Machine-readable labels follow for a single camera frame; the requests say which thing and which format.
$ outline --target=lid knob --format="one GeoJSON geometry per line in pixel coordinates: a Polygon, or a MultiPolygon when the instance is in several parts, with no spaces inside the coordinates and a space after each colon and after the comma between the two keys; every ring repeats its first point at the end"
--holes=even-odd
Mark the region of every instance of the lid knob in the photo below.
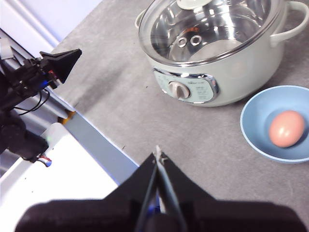
{"type": "Polygon", "coordinates": [[[212,0],[177,0],[177,4],[184,10],[193,10],[197,7],[205,6],[212,0]]]}

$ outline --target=egg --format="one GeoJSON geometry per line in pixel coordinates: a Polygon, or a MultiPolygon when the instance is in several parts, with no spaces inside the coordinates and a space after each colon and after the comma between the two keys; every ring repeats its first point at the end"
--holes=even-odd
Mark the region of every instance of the egg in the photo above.
{"type": "Polygon", "coordinates": [[[269,138],[279,147],[290,147],[297,143],[305,130],[305,120],[296,111],[288,110],[278,114],[270,124],[269,138]]]}

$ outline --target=pot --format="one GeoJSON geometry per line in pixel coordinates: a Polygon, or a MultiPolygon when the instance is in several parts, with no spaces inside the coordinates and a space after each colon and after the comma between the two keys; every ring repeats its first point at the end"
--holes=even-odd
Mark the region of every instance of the pot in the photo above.
{"type": "Polygon", "coordinates": [[[182,1],[195,0],[155,0],[135,24],[163,92],[196,106],[230,104],[263,86],[284,41],[309,21],[308,6],[297,1],[198,0],[191,8],[182,1]],[[282,32],[289,10],[304,19],[282,32]]]}

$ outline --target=chrome trim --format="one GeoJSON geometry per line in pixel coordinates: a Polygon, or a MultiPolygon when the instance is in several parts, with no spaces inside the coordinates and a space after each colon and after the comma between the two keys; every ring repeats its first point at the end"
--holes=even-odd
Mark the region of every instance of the chrome trim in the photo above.
{"type": "Polygon", "coordinates": [[[216,79],[211,76],[211,75],[208,75],[208,74],[205,74],[205,73],[196,73],[196,74],[188,74],[188,75],[184,75],[183,74],[180,74],[180,73],[172,73],[172,72],[168,72],[168,71],[165,71],[165,70],[160,70],[158,68],[154,68],[154,71],[155,72],[158,72],[158,73],[162,73],[164,75],[169,75],[169,76],[172,76],[172,77],[178,77],[178,78],[192,78],[192,79],[203,79],[205,81],[208,82],[208,84],[210,85],[211,89],[212,89],[212,93],[213,93],[213,97],[209,100],[209,101],[197,101],[197,102],[189,102],[189,101],[183,101],[183,100],[180,100],[180,99],[177,99],[177,100],[180,100],[182,102],[186,102],[186,103],[189,103],[189,104],[205,104],[205,103],[209,103],[209,102],[212,102],[213,100],[215,100],[217,98],[217,96],[219,95],[219,87],[217,85],[217,81],[216,79]]]}

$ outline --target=control panel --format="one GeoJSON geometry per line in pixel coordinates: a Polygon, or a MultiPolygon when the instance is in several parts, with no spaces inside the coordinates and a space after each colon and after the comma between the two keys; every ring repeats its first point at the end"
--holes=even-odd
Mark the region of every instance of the control panel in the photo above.
{"type": "Polygon", "coordinates": [[[163,92],[183,102],[207,103],[219,92],[216,80],[207,74],[178,74],[159,69],[154,69],[154,74],[163,92]]]}

